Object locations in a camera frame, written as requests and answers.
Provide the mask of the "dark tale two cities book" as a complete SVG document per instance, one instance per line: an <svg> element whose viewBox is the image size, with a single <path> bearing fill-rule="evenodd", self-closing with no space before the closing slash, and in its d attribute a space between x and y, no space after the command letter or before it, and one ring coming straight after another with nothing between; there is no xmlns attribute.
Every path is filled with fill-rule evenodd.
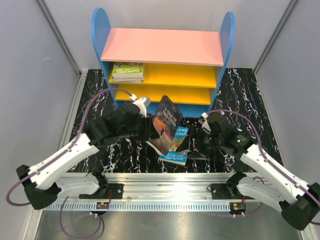
<svg viewBox="0 0 320 240"><path fill-rule="evenodd" d="M165 156L169 152L182 118L183 114L177 106L163 95L152 120L159 137L148 142L158 155Z"/></svg>

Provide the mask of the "green storey treehouse book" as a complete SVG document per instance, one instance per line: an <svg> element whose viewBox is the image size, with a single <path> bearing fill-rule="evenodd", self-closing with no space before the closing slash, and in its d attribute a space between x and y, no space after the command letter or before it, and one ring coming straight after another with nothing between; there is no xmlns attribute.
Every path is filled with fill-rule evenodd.
<svg viewBox="0 0 320 240"><path fill-rule="evenodd" d="M111 73L113 78L142 78L144 72L142 62L114 62Z"/></svg>

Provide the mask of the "blue back cover book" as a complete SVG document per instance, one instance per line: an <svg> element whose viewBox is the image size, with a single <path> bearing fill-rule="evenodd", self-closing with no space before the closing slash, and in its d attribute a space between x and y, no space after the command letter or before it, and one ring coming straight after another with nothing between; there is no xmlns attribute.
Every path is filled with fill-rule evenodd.
<svg viewBox="0 0 320 240"><path fill-rule="evenodd" d="M133 83L133 84L141 84L145 79L142 77L128 77L128 78L121 78L121 77L112 77L111 78L115 83Z"/></svg>

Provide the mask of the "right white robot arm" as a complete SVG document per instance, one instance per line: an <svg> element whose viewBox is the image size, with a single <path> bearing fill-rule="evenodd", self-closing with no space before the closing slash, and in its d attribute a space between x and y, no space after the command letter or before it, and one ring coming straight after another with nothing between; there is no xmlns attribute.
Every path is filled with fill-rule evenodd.
<svg viewBox="0 0 320 240"><path fill-rule="evenodd" d="M279 164L249 135L234 129L226 119L206 119L201 127L190 127L176 149L188 152L190 159L204 159L215 149L241 160L261 174L270 185L259 183L245 173L235 173L226 182L233 199L241 195L270 206L281 213L293 228L303 231L320 212L320 185L295 176Z"/></svg>

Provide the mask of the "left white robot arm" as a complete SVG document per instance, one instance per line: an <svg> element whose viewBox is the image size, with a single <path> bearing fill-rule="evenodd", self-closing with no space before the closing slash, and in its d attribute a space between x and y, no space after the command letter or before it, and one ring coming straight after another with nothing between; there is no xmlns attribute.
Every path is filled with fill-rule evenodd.
<svg viewBox="0 0 320 240"><path fill-rule="evenodd" d="M18 167L17 175L32 207L41 210L65 197L111 197L108 179L102 173L92 172L72 178L63 178L62 175L83 159L120 139L133 137L146 142L157 139L159 134L153 125L152 115L147 113L150 102L149 98L140 97L125 103L107 116L90 122L83 132L46 160L33 166Z"/></svg>

